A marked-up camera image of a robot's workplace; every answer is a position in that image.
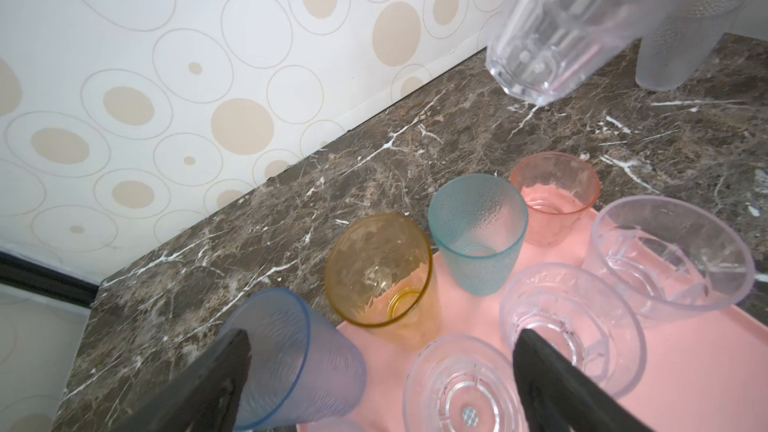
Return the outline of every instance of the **pink tray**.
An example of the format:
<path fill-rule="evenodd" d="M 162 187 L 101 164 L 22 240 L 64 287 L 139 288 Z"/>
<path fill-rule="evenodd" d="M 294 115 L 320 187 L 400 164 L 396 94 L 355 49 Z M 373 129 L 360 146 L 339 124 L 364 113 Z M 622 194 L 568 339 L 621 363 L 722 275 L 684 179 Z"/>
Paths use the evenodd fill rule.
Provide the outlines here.
<path fill-rule="evenodd" d="M 555 248 L 524 244 L 512 274 L 543 262 L 581 265 L 596 216 L 593 211 Z M 439 253 L 434 261 L 442 335 L 475 335 L 510 355 L 498 323 L 501 293 L 475 297 L 456 285 Z M 368 387 L 350 417 L 368 432 L 403 432 L 402 389 L 419 350 L 403 350 L 347 322 L 338 329 L 368 364 Z M 768 430 L 768 328 L 731 307 L 648 330 L 645 336 L 645 374 L 619 402 L 649 427 L 657 432 Z"/>

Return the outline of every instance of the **black strip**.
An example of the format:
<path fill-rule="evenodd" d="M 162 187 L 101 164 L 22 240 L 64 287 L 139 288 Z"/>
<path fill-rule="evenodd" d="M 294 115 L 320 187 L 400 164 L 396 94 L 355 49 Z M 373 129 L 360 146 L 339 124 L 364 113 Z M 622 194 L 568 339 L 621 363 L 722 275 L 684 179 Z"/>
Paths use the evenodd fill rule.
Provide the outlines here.
<path fill-rule="evenodd" d="M 0 252 L 0 283 L 91 308 L 98 285 Z"/>

